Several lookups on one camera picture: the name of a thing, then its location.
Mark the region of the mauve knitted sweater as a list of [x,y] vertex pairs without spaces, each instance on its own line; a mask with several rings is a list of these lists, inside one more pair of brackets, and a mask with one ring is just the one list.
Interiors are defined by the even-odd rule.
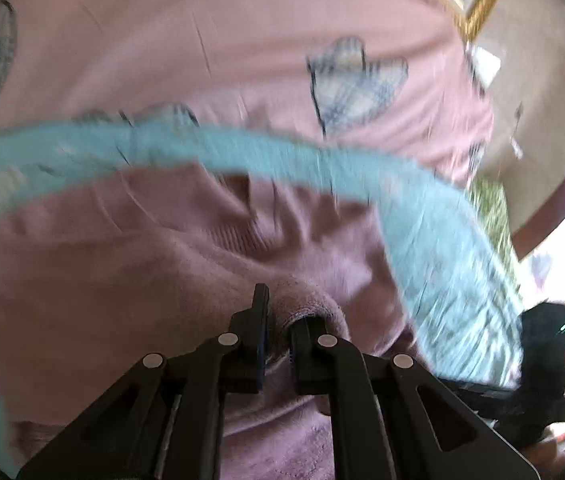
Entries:
[[0,218],[0,400],[23,464],[150,352],[179,356],[270,292],[264,390],[227,403],[225,479],[329,479],[325,400],[288,326],[317,314],[371,356],[416,353],[375,208],[198,165],[130,169]]

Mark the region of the teal floral bed sheet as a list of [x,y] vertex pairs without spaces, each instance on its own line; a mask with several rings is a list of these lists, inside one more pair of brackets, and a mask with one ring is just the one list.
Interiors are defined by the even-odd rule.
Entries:
[[[418,360],[432,373],[497,386],[521,356],[520,307],[465,194],[407,160],[168,118],[58,122],[0,136],[0,218],[34,200],[136,168],[198,165],[375,208]],[[19,469],[0,400],[0,468]]]

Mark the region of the pink quilt with plaid hearts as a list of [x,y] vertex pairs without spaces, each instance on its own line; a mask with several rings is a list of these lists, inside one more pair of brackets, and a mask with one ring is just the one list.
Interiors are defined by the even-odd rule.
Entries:
[[436,0],[0,0],[0,129],[161,104],[455,183],[494,122]]

